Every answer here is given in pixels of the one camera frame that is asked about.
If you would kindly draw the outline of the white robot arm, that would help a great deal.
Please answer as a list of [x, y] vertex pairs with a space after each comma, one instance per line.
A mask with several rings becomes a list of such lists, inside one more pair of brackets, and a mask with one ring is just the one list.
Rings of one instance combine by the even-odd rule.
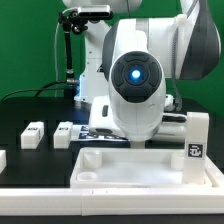
[[152, 138], [165, 118], [165, 80], [200, 80], [216, 67], [221, 43], [208, 0], [180, 4], [173, 18], [122, 19], [103, 36], [108, 94], [93, 100], [90, 132]]

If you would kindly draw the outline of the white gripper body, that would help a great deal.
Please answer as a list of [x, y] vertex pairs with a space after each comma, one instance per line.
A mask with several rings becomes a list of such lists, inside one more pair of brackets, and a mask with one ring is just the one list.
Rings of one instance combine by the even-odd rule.
[[97, 135], [112, 135], [113, 127], [109, 96], [95, 97], [90, 110], [89, 131]]

